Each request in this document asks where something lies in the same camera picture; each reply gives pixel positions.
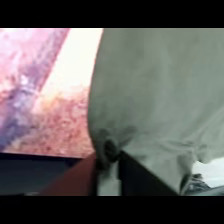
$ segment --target screen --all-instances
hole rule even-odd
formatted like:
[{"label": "screen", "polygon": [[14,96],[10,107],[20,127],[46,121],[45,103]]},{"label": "screen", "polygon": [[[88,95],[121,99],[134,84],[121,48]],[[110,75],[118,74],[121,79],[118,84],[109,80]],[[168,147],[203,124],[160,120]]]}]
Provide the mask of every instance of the screen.
[{"label": "screen", "polygon": [[0,152],[83,158],[101,28],[0,28]]}]

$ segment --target pink and purple image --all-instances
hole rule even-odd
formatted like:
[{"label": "pink and purple image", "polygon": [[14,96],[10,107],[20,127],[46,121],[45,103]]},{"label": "pink and purple image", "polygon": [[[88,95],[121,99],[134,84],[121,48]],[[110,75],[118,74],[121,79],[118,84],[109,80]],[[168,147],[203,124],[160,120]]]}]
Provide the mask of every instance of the pink and purple image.
[{"label": "pink and purple image", "polygon": [[102,28],[0,28],[0,152],[83,158]]}]

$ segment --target gray cloth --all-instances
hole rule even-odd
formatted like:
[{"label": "gray cloth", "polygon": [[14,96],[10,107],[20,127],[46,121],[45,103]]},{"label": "gray cloth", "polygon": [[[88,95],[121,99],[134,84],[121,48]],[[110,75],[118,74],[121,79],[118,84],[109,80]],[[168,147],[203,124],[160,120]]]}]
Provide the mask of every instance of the gray cloth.
[{"label": "gray cloth", "polygon": [[88,122],[102,159],[110,136],[181,193],[196,160],[224,155],[224,29],[105,29]]}]

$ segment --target television screen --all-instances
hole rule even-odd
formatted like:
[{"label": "television screen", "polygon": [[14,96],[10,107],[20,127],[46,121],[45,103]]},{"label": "television screen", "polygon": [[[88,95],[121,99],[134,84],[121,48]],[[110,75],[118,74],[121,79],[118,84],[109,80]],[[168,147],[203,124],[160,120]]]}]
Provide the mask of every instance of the television screen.
[{"label": "television screen", "polygon": [[83,158],[101,28],[0,28],[0,152]]}]

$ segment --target wrinkled fabric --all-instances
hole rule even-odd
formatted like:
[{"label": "wrinkled fabric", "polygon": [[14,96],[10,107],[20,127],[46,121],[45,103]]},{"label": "wrinkled fabric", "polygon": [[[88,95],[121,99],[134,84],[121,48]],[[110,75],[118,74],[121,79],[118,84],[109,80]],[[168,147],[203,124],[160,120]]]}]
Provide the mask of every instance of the wrinkled fabric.
[{"label": "wrinkled fabric", "polygon": [[105,29],[88,122],[178,193],[195,161],[224,155],[224,29]]}]

